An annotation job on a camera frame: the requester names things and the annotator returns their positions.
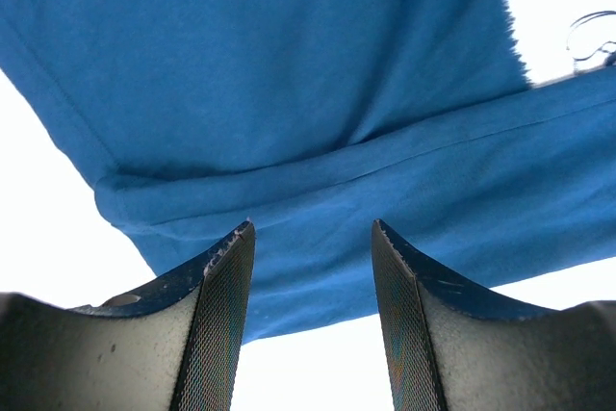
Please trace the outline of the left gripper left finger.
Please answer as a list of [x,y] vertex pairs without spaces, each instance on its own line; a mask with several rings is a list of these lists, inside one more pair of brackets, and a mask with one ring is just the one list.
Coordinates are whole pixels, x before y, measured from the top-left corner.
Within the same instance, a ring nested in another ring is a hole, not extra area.
[[255,254],[244,222],[99,306],[1,296],[5,410],[227,410]]

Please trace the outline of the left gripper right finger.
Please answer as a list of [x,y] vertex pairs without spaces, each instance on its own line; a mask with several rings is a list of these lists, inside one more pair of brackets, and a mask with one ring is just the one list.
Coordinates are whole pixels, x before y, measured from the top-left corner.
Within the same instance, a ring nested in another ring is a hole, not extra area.
[[501,295],[372,226],[397,410],[611,410],[615,305],[553,310]]

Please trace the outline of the blue t-shirt with print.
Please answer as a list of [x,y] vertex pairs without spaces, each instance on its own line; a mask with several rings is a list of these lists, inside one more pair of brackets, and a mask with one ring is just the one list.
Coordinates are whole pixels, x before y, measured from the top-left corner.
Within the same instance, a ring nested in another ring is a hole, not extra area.
[[244,340],[615,253],[615,0],[1,0],[1,66],[156,273],[256,229]]

